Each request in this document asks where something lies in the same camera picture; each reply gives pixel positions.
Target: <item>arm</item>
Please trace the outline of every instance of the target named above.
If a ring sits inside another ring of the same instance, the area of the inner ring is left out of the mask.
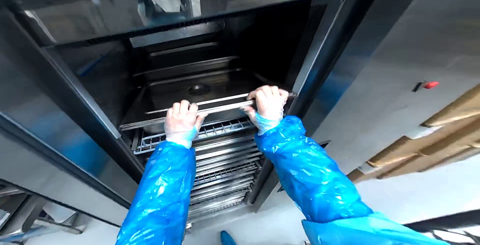
[[[286,193],[306,217],[305,230],[313,245],[424,244],[446,245],[374,213],[353,183],[326,151],[305,136],[302,121],[283,118],[286,91],[263,86],[256,98],[258,113],[243,110],[259,128],[258,149],[269,158]]]
[[[188,101],[167,112],[166,141],[157,146],[145,167],[135,198],[117,236],[117,245],[180,245],[195,179],[192,140],[205,116]]]

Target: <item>metal tray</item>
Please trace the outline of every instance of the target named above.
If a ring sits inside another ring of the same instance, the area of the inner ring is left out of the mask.
[[[242,69],[151,82],[142,89],[119,129],[162,132],[166,109],[183,99],[198,103],[200,111],[211,114],[206,122],[239,118],[244,114],[237,108],[252,104],[245,100],[246,95],[264,84],[269,82]]]

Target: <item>blue sleeve cover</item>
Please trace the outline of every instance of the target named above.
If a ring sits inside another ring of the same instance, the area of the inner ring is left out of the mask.
[[[286,116],[255,141],[307,218],[303,228],[313,245],[447,244],[374,213],[325,150],[305,136],[299,118]]]
[[[329,223],[303,220],[302,224],[312,245],[448,245],[393,222],[378,212]]]
[[[163,142],[145,167],[117,245],[180,245],[195,179],[195,150]]]
[[[277,127],[256,135],[255,141],[307,220],[330,222],[373,213],[325,150],[305,136],[299,118],[286,116]]]

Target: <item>clear plastic glove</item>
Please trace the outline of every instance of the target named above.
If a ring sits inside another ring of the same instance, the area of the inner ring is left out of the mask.
[[[283,119],[283,107],[287,103],[288,97],[289,93],[279,89],[278,86],[264,85],[247,96],[248,100],[255,98],[258,113],[251,106],[241,109],[258,128],[258,135],[262,135],[280,124]]]
[[[187,100],[175,102],[166,112],[165,134],[168,142],[181,144],[186,148],[192,146],[192,140],[200,131],[207,115],[197,115],[198,106]]]

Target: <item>red switch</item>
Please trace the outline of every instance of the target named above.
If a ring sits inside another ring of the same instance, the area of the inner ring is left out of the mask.
[[[432,89],[432,88],[434,88],[435,86],[437,86],[437,84],[439,84],[439,82],[427,82],[427,83],[425,83],[425,85],[423,86],[423,88]]]

